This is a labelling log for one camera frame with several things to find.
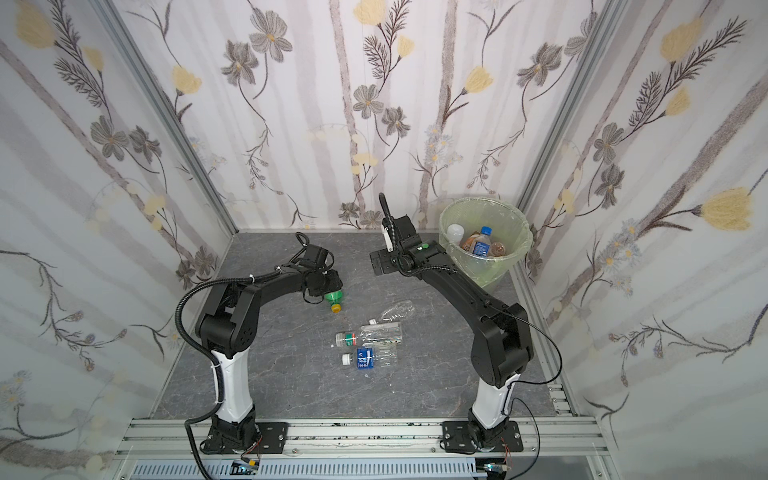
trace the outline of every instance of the green plastic bottle with yellow cap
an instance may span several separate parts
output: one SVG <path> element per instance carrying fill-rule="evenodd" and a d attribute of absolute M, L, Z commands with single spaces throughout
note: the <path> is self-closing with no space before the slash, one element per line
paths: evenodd
<path fill-rule="evenodd" d="M 341 290 L 326 293 L 326 300 L 328 300 L 328 303 L 330 303 L 332 312 L 338 313 L 341 311 L 342 298 L 344 298 L 344 293 Z"/>

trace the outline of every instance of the wastebasket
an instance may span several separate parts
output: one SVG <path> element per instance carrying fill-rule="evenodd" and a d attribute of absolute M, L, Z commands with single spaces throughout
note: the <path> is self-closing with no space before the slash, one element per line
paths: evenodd
<path fill-rule="evenodd" d="M 478 257 L 451 243 L 446 236 L 448 225 L 458 223 L 464 227 L 464 239 L 483 227 L 491 227 L 491 239 L 502 242 L 507 255 Z M 525 215 L 499 200 L 487 197 L 461 198 L 448 205 L 440 214 L 440 245 L 451 256 L 462 272 L 473 279 L 486 292 L 493 291 L 504 274 L 523 258 L 533 244 L 533 234 Z"/>

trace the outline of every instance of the floral wallpaper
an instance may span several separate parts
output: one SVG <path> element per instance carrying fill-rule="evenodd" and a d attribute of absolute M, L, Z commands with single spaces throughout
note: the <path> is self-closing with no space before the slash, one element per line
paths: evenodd
<path fill-rule="evenodd" d="M 516 202 L 603 2 L 117 0 L 245 229 Z"/>
<path fill-rule="evenodd" d="M 765 2 L 631 2 L 527 212 L 623 478 L 768 474 L 766 26 Z"/>
<path fill-rule="evenodd" d="M 0 12 L 0 476 L 101 478 L 230 235 L 88 4 Z"/>

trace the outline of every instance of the bottle label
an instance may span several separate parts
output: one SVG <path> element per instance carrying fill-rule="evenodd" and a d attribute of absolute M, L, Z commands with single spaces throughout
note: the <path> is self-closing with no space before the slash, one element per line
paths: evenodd
<path fill-rule="evenodd" d="M 373 368 L 373 349 L 357 349 L 357 368 L 359 369 L 372 369 Z"/>
<path fill-rule="evenodd" d="M 478 257 L 487 257 L 488 256 L 488 250 L 490 250 L 491 246 L 487 243 L 483 242 L 475 242 L 475 249 L 472 251 L 473 254 L 477 255 Z"/>

